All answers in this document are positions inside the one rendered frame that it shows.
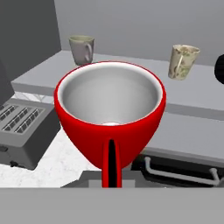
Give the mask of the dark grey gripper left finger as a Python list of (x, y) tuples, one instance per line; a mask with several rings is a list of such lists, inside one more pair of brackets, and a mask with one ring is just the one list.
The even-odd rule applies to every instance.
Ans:
[(80, 178), (63, 185), (63, 188), (101, 188), (102, 187), (102, 172), (101, 171), (84, 171)]

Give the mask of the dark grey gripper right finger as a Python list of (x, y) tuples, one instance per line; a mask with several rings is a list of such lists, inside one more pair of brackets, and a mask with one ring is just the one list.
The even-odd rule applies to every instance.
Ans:
[(149, 188), (161, 187), (159, 183), (153, 183), (144, 178), (140, 171), (123, 171), (122, 172), (122, 186), (125, 188)]

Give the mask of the red cup with white inside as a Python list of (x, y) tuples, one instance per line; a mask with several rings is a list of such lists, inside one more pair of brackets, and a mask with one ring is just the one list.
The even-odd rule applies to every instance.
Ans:
[(103, 187), (120, 187), (122, 168), (143, 150), (165, 111), (162, 81), (121, 61), (75, 68), (54, 90), (54, 107), (67, 136), (101, 169)]

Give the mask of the dark grey cabinet door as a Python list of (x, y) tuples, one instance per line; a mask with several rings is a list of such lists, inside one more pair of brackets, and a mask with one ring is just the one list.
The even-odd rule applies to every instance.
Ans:
[(54, 0), (0, 0), (0, 63), (10, 81), (60, 50)]

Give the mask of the black appliance door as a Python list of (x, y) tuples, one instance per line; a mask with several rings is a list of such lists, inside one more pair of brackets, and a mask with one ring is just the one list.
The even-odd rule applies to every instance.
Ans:
[[(147, 155), (145, 154), (138, 155), (132, 162), (131, 170), (140, 171), (143, 174), (144, 178), (148, 181), (177, 187), (213, 187), (213, 185), (196, 183), (189, 180), (181, 180), (176, 178), (163, 177), (161, 175), (150, 174), (146, 171), (145, 168), (146, 158)], [(196, 164), (170, 158), (150, 156), (150, 167), (153, 170), (160, 172), (169, 172), (202, 179), (213, 178), (212, 173), (209, 171), (211, 169), (211, 166), (205, 164)]]

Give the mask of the grey toaster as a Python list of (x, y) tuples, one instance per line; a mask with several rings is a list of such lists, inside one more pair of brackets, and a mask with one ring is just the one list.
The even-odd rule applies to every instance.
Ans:
[(59, 130), (52, 104), (8, 100), (0, 107), (0, 164), (34, 170)]

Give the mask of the grey mug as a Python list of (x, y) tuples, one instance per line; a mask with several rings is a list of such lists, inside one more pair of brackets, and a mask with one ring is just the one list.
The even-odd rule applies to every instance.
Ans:
[(95, 39), (85, 35), (73, 35), (69, 45), (76, 65), (82, 66), (93, 61)]

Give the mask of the cream floral mug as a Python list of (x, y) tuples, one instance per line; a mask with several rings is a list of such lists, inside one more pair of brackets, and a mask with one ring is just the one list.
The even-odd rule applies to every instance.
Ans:
[(171, 59), (168, 77), (183, 81), (189, 74), (193, 63), (200, 54), (200, 49), (192, 45), (174, 45), (171, 50)]

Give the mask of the black round object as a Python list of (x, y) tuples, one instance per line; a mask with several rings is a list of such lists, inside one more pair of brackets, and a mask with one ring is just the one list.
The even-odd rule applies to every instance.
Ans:
[(224, 54), (222, 54), (215, 63), (214, 75), (216, 79), (224, 85)]

